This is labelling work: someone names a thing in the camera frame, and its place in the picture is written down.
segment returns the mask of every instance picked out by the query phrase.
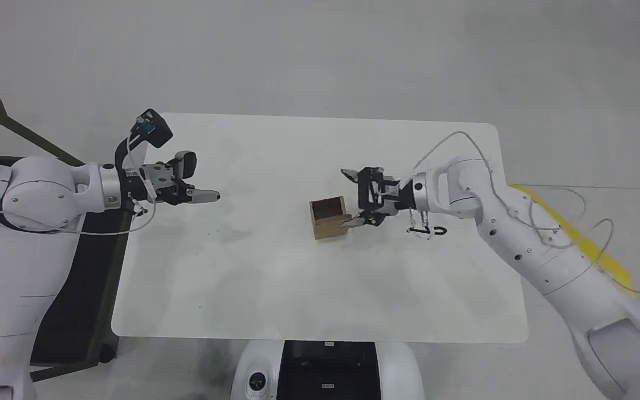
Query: white mat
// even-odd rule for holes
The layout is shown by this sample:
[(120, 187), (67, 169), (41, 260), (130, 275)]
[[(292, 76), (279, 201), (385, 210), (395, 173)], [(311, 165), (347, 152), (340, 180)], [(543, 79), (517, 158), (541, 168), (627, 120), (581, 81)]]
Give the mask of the white mat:
[[(406, 234), (401, 213), (378, 227), (315, 241), (309, 201), (357, 186), (340, 168), (399, 178), (437, 141), (465, 130), (504, 182), (488, 124), (164, 114), (174, 138), (146, 162), (197, 152), (190, 182), (217, 203), (159, 205), (131, 234), (113, 315), (120, 336), (516, 343), (527, 337), (522, 287), (474, 221), (432, 216), (446, 236)], [(473, 147), (462, 137), (428, 164)]]

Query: grey floor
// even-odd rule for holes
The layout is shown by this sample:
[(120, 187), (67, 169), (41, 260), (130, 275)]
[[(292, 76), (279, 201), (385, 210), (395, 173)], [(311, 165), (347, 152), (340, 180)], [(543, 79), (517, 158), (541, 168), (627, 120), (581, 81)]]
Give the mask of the grey floor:
[[(0, 97), (96, 161), (147, 107), (489, 122), (509, 182), (597, 188), (581, 189), (584, 227), (614, 218), (611, 250), (639, 275), (639, 34), (635, 0), (3, 0)], [(0, 153), (38, 151), (0, 128)], [(601, 398), (562, 321), (524, 289), (526, 343), (415, 345), (428, 399)], [(114, 363), (37, 388), (41, 399), (222, 399), (242, 346), (127, 339)]]

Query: black panel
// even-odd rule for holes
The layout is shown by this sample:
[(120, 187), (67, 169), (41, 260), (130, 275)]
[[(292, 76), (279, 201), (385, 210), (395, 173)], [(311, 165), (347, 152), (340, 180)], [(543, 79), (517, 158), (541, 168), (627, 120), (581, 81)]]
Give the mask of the black panel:
[(374, 343), (286, 341), (278, 400), (380, 400)]
[[(129, 221), (130, 214), (110, 210), (87, 214), (82, 229), (118, 232), (126, 230)], [(109, 329), (126, 240), (127, 235), (80, 237), (69, 277), (38, 330), (32, 364), (97, 362)], [(115, 285), (108, 279), (114, 269)]]

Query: cable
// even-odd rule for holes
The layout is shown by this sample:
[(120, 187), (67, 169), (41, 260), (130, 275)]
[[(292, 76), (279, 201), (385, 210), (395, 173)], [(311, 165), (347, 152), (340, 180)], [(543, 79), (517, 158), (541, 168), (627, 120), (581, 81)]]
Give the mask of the cable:
[[(542, 235), (540, 234), (540, 231), (546, 231), (546, 230), (556, 230), (556, 229), (560, 229), (560, 227), (552, 227), (552, 228), (542, 228), (542, 227), (538, 227), (535, 225), (534, 221), (533, 221), (533, 215), (532, 215), (532, 209), (533, 209), (533, 203), (534, 200), (533, 198), (531, 199), (531, 203), (529, 204), (529, 218), (531, 218), (531, 222), (532, 224), (527, 223), (526, 221), (521, 220), (520, 218), (518, 218), (517, 216), (513, 216), (511, 215), (510, 208), (509, 206), (506, 204), (506, 202), (502, 199), (502, 197), (500, 197), (500, 195), (497, 193), (496, 188), (495, 188), (495, 183), (493, 181), (493, 173), (491, 171), (491, 167), (489, 166), (489, 162), (487, 161), (487, 158), (485, 157), (484, 153), (482, 152), (482, 150), (480, 150), (480, 147), (478, 146), (478, 144), (471, 138), (471, 136), (469, 136), (468, 133), (464, 132), (464, 131), (456, 131), (453, 133), (450, 133), (449, 135), (447, 135), (444, 139), (442, 139), (441, 141), (439, 141), (433, 148), (431, 148), (431, 150), (429, 150), (412, 168), (411, 170), (411, 175), (409, 176), (408, 179), (406, 179), (403, 183), (403, 186), (411, 179), (411, 176), (413, 176), (413, 173), (415, 172), (415, 170), (431, 155), (433, 154), (433, 152), (440, 147), (443, 143), (445, 143), (447, 140), (449, 140), (451, 137), (455, 136), (455, 135), (463, 135), (465, 136), (473, 145), (473, 147), (476, 148), (476, 150), (478, 151), (478, 154), (480, 154), (480, 157), (482, 158), (482, 161), (485, 165), (485, 167), (487, 168), (487, 172), (489, 173), (489, 181), (491, 183), (491, 191), (493, 192), (493, 194), (496, 196), (496, 198), (500, 201), (500, 203), (502, 204), (502, 206), (504, 207), (504, 209), (507, 211), (507, 215), (509, 215), (511, 218), (519, 221), (520, 223), (526, 225), (527, 227), (533, 229), (536, 231), (536, 233), (538, 234), (538, 236), (540, 237), (541, 240), (543, 240)], [(580, 219), (584, 216), (584, 214), (586, 214), (587, 211), (587, 202), (584, 198), (584, 196), (582, 196), (580, 193), (576, 192), (575, 190), (569, 189), (569, 188), (564, 188), (564, 187), (557, 187), (558, 189), (563, 189), (566, 191), (569, 191), (575, 195), (577, 195), (581, 200), (582, 200), (582, 204), (583, 204), (583, 209), (582, 209), (582, 213), (580, 214), (580, 216), (578, 217), (577, 221), (580, 221)], [(412, 220), (413, 223), (415, 223), (415, 219), (413, 219), (413, 215), (410, 215), (410, 220)], [(628, 287), (627, 285), (619, 282), (615, 277), (613, 277), (611, 274), (609, 274), (608, 271), (606, 271), (604, 268), (602, 268), (598, 263), (600, 261), (600, 258), (602, 258), (602, 255), (605, 253), (605, 251), (607, 250), (607, 248), (609, 247), (609, 244), (611, 243), (611, 240), (613, 239), (613, 235), (615, 232), (615, 224), (613, 222), (613, 220), (611, 218), (603, 218), (600, 221), (598, 221), (595, 225), (593, 225), (588, 232), (592, 231), (593, 229), (597, 228), (599, 225), (601, 225), (604, 222), (608, 222), (611, 226), (611, 230), (609, 232), (609, 236), (607, 238), (607, 241), (604, 243), (604, 245), (602, 246), (602, 248), (600, 249), (600, 251), (598, 252), (598, 255), (596, 256), (596, 258), (591, 262), (591, 265), (589, 266), (589, 268), (591, 268), (594, 264), (598, 265), (598, 268), (600, 269), (601, 272), (605, 273), (607, 275), (607, 277), (609, 279), (611, 279), (616, 285), (620, 286), (621, 288), (628, 290), (630, 292), (636, 293), (636, 294), (640, 294), (640, 290), (635, 290), (632, 289), (630, 287)], [(576, 242), (572, 242), (569, 245), (565, 245), (565, 246), (557, 246), (557, 245), (553, 245), (550, 243), (546, 243), (543, 241), (543, 243), (549, 247), (552, 248), (556, 248), (556, 249), (566, 249), (569, 248), (573, 245), (576, 244)]]
[[(489, 166), (489, 161), (487, 161), (487, 157), (485, 157), (484, 153), (482, 152), (482, 150), (480, 149), (480, 146), (478, 146), (478, 144), (475, 142), (475, 140), (473, 140), (471, 138), (471, 136), (469, 136), (469, 134), (467, 132), (464, 131), (455, 131), (453, 133), (448, 134), (444, 139), (442, 139), (441, 141), (439, 141), (434, 147), (431, 148), (431, 150), (429, 150), (424, 156), (422, 156), (422, 158), (416, 163), (416, 165), (414, 165), (414, 167), (411, 170), (411, 176), (413, 176), (413, 173), (415, 172), (415, 170), (431, 155), (433, 154), (433, 152), (440, 147), (442, 144), (444, 144), (447, 140), (449, 140), (451, 137), (456, 136), (456, 135), (463, 135), (465, 136), (473, 145), (473, 147), (476, 148), (476, 151), (478, 152), (478, 154), (480, 154), (480, 157), (482, 158), (482, 161), (484, 163), (484, 166), (487, 168), (487, 172), (489, 173), (489, 182), (491, 184), (491, 191), (493, 192), (494, 196), (496, 196), (496, 198), (498, 199), (498, 201), (500, 202), (500, 204), (502, 205), (502, 207), (505, 209), (505, 211), (507, 211), (507, 215), (509, 215), (509, 217), (515, 219), (516, 221), (519, 221), (520, 223), (526, 225), (527, 227), (534, 229), (536, 232), (538, 232), (538, 235), (542, 238), (542, 236), (540, 235), (539, 231), (553, 231), (553, 230), (557, 230), (559, 229), (558, 226), (554, 226), (554, 227), (539, 227), (536, 225), (532, 225), (529, 224), (526, 221), (523, 221), (522, 219), (518, 218), (517, 215), (512, 215), (511, 213), (511, 208), (507, 205), (507, 203), (504, 201), (504, 199), (502, 199), (502, 197), (500, 197), (500, 195), (498, 194), (498, 192), (496, 191), (496, 186), (495, 186), (495, 182), (493, 180), (493, 172), (491, 171), (491, 167)], [(403, 186), (410, 180), (411, 178), (409, 177), (409, 179), (406, 179)], [(562, 249), (564, 248), (564, 246), (556, 246), (554, 244), (550, 244), (550, 243), (545, 243), (549, 247), (553, 247), (553, 248), (559, 248)]]
[[(142, 184), (145, 185), (144, 179), (142, 178), (142, 175), (140, 175), (140, 166), (138, 166), (136, 161), (133, 159), (133, 156), (131, 155), (131, 135), (127, 136), (127, 157), (129, 158), (129, 161), (131, 162), (131, 164), (135, 168), (135, 171), (136, 171), (138, 177), (142, 181)], [(157, 203), (156, 203), (155, 197), (153, 197), (151, 195), (149, 197), (151, 197), (151, 204), (153, 205), (153, 210), (151, 211), (151, 216), (149, 217), (149, 219), (147, 221), (145, 221), (144, 224), (142, 224), (142, 225), (140, 225), (140, 226), (138, 226), (136, 228), (129, 229), (127, 231), (121, 231), (121, 232), (98, 233), (98, 232), (84, 232), (84, 231), (64, 230), (64, 229), (59, 229), (59, 228), (57, 228), (55, 226), (49, 226), (47, 224), (43, 224), (40, 221), (36, 221), (34, 219), (31, 219), (29, 217), (25, 217), (25, 216), (22, 216), (22, 215), (19, 215), (19, 214), (8, 213), (8, 212), (3, 212), (3, 211), (0, 211), (0, 214), (11, 214), (11, 215), (15, 215), (15, 216), (20, 217), (20, 218), (28, 219), (29, 221), (32, 221), (32, 222), (38, 223), (40, 225), (44, 225), (44, 226), (50, 227), (51, 229), (54, 230), (54, 233), (69, 233), (69, 234), (84, 235), (84, 236), (119, 236), (119, 235), (127, 235), (129, 233), (137, 232), (139, 230), (142, 230), (147, 225), (149, 225), (151, 223), (151, 221), (153, 221), (153, 218), (156, 216)]]

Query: button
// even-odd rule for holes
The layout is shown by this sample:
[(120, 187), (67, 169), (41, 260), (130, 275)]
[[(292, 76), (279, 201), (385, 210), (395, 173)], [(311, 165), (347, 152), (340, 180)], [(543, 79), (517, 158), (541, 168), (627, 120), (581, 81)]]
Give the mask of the button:
[(249, 387), (254, 392), (259, 392), (267, 384), (267, 378), (264, 376), (262, 372), (254, 372), (249, 378)]

